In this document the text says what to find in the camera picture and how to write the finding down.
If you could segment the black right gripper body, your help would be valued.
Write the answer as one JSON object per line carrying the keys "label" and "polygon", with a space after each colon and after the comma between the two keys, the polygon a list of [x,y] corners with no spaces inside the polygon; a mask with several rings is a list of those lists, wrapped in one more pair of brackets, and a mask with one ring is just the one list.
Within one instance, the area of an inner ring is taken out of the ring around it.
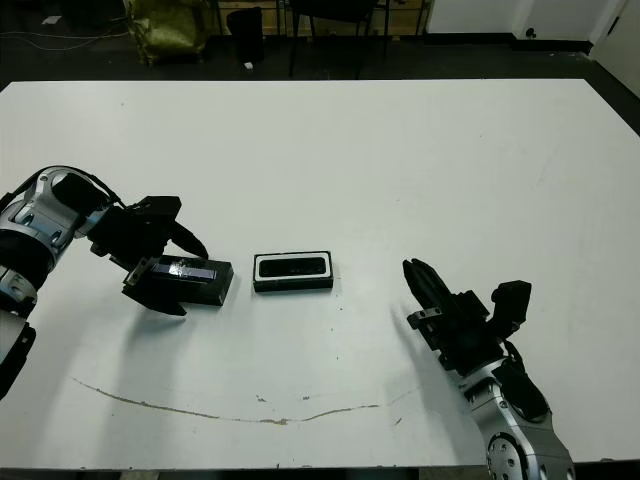
{"label": "black right gripper body", "polygon": [[468,375],[503,357],[499,341],[489,331],[489,311],[468,290],[454,294],[452,304],[436,305],[412,313],[407,321],[418,330],[446,371]]}

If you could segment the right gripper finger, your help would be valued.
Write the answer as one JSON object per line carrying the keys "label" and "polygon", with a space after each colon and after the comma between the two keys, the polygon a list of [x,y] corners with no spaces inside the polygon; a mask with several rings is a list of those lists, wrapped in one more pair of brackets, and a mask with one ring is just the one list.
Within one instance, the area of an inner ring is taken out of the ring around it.
{"label": "right gripper finger", "polygon": [[409,290],[422,309],[427,310],[433,308],[435,304],[428,294],[427,286],[421,278],[419,268],[409,260],[402,262],[402,268]]}
{"label": "right gripper finger", "polygon": [[435,269],[424,261],[414,258],[412,262],[419,268],[422,280],[427,286],[428,294],[435,307],[448,310],[452,305],[451,292]]}

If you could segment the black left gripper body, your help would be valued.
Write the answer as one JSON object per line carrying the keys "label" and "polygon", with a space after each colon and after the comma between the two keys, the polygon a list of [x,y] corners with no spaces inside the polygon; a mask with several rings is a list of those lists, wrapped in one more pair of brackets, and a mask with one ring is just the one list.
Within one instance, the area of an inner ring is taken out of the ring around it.
{"label": "black left gripper body", "polygon": [[162,255],[168,242],[169,203],[108,206],[89,216],[91,252],[128,272],[124,284],[135,285]]}

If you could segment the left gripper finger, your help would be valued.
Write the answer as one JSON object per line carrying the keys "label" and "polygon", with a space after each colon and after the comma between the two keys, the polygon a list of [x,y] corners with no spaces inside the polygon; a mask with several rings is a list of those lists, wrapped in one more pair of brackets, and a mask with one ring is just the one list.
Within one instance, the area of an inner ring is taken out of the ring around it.
{"label": "left gripper finger", "polygon": [[186,227],[175,220],[168,223],[169,239],[182,250],[198,258],[208,259],[209,254],[204,244]]}
{"label": "left gripper finger", "polygon": [[176,296],[162,285],[151,283],[125,284],[122,293],[149,310],[172,316],[185,316],[186,310]]}

